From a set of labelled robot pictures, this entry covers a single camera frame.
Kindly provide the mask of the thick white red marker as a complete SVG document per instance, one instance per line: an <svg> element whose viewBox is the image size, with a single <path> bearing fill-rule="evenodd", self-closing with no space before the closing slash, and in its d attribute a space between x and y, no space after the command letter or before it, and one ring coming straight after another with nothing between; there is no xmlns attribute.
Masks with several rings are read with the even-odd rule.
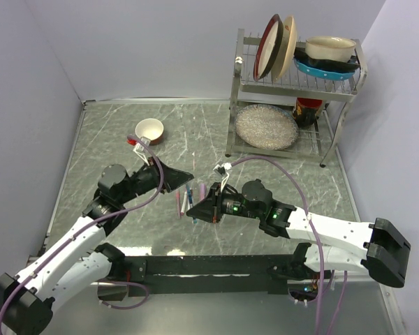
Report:
<svg viewBox="0 0 419 335"><path fill-rule="evenodd" d="M187 195L188 195L189 206L191 208L193 206L192 191L189 187L186 189L186 191L187 191Z"/></svg>

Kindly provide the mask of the blue pen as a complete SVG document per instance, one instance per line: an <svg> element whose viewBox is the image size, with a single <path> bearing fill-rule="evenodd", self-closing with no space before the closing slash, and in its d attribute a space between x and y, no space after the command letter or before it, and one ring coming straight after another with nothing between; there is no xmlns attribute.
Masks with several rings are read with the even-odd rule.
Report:
<svg viewBox="0 0 419 335"><path fill-rule="evenodd" d="M188 210L193 208L193 197L192 197L192 192L191 192L191 188L188 184L186 184L186 194L188 197ZM195 217L192 217L193 220L193 224L197 223L197 219Z"/></svg>

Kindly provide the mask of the pink highlighter pen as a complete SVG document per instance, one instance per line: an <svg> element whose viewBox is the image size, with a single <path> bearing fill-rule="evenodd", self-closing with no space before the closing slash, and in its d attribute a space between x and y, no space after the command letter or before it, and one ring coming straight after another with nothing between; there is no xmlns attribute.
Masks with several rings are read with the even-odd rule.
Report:
<svg viewBox="0 0 419 335"><path fill-rule="evenodd" d="M202 201L205 199L207 194L207 190L206 190L206 185L204 183L200 184L200 188L199 188L199 200Z"/></svg>

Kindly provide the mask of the thin white red pen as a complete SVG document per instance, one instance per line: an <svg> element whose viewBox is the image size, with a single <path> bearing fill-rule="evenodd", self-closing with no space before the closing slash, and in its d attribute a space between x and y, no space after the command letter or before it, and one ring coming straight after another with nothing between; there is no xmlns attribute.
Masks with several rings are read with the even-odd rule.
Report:
<svg viewBox="0 0 419 335"><path fill-rule="evenodd" d="M180 210L180 214L182 216L185 215L185 213L186 213L187 204L188 204L188 194L187 194L186 191L184 191L183 198L182 198L181 210Z"/></svg>

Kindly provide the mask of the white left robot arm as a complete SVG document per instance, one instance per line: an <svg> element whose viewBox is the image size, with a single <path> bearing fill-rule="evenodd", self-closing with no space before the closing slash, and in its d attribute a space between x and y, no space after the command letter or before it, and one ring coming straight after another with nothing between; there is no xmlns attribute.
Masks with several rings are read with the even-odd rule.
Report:
<svg viewBox="0 0 419 335"><path fill-rule="evenodd" d="M129 174L107 166L94 194L72 228L48 251L16 275L0 276L0 334L40 334L54 313L93 282L128 286L132 266L104 240L128 214L125 204L152 191L171 193L191 181L190 172L149 158Z"/></svg>

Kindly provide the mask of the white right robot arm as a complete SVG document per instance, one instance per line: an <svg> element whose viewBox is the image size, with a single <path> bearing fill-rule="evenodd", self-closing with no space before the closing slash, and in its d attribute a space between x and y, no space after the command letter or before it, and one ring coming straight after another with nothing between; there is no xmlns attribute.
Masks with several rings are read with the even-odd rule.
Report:
<svg viewBox="0 0 419 335"><path fill-rule="evenodd" d="M411 245L384 218L369 223L307 213L275 200L259 179L248 181L241 191L214 183L186 215L208 223L218 223L223 215L257 219L260 230L271 237L305 241L309 244L305 254L291 262L300 278L324 269L367 272L376 282L393 288L405 284Z"/></svg>

